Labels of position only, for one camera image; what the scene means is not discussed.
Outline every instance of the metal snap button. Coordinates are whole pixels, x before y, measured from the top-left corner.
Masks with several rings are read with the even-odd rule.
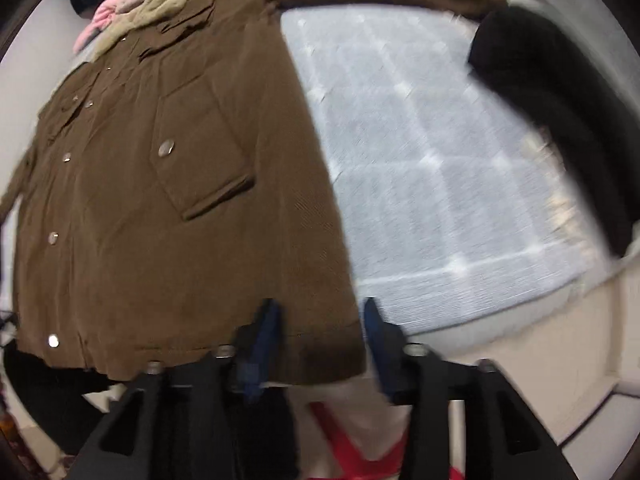
[[[171,139],[167,139],[165,142],[160,144],[160,148],[158,148],[158,156],[167,156],[174,149],[175,143]]]

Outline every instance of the screw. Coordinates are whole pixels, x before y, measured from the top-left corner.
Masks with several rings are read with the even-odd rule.
[[[476,366],[481,372],[495,372],[498,368],[491,359],[480,359],[476,361]]]
[[[149,375],[159,375],[164,371],[164,366],[160,361],[149,361],[146,364],[146,373]]]
[[[216,357],[221,359],[233,357],[234,355],[236,355],[236,349],[233,345],[220,345],[216,352]]]
[[[412,357],[424,357],[429,353],[427,347],[421,343],[409,343],[404,345],[402,350],[405,354],[411,355]]]

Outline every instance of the brown jacket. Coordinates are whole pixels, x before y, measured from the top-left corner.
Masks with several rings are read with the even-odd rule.
[[[340,217],[280,33],[286,8],[378,2],[478,18],[505,0],[189,0],[75,70],[0,203],[22,195],[18,347],[128,380],[284,306],[273,378],[364,368]],[[59,342],[49,344],[49,336]]]

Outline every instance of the white wall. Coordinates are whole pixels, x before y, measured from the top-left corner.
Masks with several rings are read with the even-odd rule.
[[[0,61],[0,192],[27,148],[34,120],[71,64],[71,47],[89,20],[75,14],[69,0],[42,0]],[[2,229],[2,293],[10,296],[14,218]]]

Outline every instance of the jacket pocket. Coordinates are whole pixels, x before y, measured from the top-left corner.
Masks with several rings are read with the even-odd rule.
[[[184,220],[232,198],[254,181],[205,75],[160,99],[150,156]]]

